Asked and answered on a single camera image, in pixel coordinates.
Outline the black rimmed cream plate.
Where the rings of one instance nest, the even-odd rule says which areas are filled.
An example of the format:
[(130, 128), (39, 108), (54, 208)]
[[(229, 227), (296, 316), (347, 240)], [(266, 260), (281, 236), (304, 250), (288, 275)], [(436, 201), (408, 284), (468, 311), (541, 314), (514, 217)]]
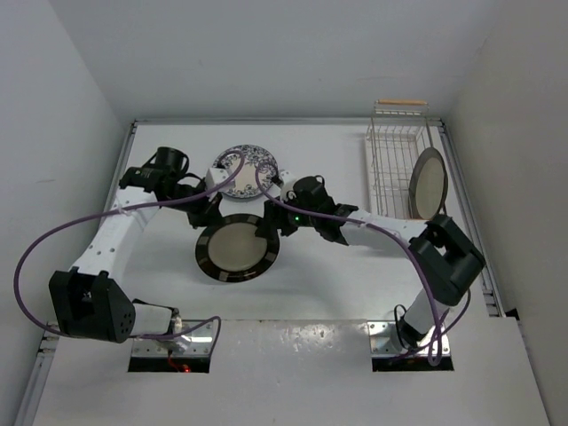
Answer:
[(195, 260), (210, 278), (237, 283), (258, 278), (276, 262), (280, 238), (256, 236), (262, 218), (232, 214), (219, 225), (206, 227), (195, 244)]

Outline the grey rimmed cream plate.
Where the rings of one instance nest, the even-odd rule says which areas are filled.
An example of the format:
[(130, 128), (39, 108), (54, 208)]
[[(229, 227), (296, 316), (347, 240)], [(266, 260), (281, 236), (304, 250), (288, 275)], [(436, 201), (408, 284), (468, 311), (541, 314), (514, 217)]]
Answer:
[(409, 214), (430, 220), (444, 207), (448, 191), (445, 161), (434, 147), (422, 151), (415, 163), (408, 187)]

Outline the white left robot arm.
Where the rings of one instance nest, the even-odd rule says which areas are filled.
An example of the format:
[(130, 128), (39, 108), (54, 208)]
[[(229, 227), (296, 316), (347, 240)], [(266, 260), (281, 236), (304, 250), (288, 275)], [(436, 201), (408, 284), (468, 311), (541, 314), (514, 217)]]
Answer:
[(49, 282), (53, 308), (64, 334), (122, 343), (131, 337), (174, 340), (182, 332), (178, 309), (129, 298), (122, 290), (127, 263), (149, 222), (161, 207), (186, 213), (192, 227), (217, 225), (225, 168), (208, 169), (196, 185), (185, 185), (189, 159), (160, 147), (142, 166), (130, 167), (119, 182), (110, 216), (71, 268)]

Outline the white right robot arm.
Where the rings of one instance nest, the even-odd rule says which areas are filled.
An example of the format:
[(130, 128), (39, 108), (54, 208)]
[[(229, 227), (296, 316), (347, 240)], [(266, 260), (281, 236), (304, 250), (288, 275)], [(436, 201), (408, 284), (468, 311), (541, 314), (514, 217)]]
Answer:
[(440, 340), (443, 319), (468, 294), (486, 265), (481, 251), (451, 217), (437, 214), (416, 221), (377, 216), (335, 202), (321, 176), (296, 178), (283, 170), (272, 182), (280, 194), (268, 196), (258, 237), (271, 241), (311, 228), (323, 240), (348, 247), (393, 247), (408, 259), (422, 285), (395, 322), (398, 346), (415, 351), (427, 334), (434, 342)]

